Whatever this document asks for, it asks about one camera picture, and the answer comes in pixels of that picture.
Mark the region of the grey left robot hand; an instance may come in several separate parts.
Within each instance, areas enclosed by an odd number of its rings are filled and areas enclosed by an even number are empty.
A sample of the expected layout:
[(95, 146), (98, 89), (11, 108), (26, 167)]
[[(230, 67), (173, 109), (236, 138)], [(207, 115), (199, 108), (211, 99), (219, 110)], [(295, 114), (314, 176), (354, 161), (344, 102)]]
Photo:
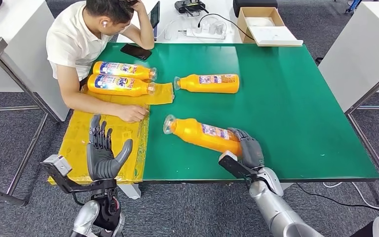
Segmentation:
[(128, 160), (133, 140), (127, 139), (121, 151), (114, 156), (112, 151), (112, 129), (106, 130), (106, 121), (101, 121), (101, 115), (94, 115), (90, 121), (89, 143), (86, 147), (88, 173), (93, 181), (115, 179), (123, 165)]

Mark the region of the person's right hand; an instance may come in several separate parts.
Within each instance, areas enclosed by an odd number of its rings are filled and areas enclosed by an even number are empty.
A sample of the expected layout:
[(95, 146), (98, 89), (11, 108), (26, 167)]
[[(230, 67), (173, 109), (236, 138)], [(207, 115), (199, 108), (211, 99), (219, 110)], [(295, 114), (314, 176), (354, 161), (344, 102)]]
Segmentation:
[(149, 114), (149, 110), (138, 105), (119, 105), (116, 116), (128, 123), (140, 122)]

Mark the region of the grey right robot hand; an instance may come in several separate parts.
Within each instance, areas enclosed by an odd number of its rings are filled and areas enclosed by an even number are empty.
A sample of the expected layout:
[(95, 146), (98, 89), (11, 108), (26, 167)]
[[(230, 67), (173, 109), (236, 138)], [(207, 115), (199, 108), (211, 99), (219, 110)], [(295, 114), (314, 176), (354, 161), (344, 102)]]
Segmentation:
[(241, 163), (253, 170), (264, 167), (265, 158), (259, 142), (244, 130), (232, 127), (229, 127), (228, 130), (239, 139), (242, 150)]

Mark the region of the person's left hand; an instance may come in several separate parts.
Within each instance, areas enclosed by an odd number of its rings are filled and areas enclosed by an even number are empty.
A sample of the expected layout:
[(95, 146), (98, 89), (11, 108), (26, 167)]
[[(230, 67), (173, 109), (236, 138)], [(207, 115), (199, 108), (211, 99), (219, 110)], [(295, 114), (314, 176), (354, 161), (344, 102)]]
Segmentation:
[(125, 2), (130, 8), (137, 12), (146, 10), (141, 0), (126, 0)]

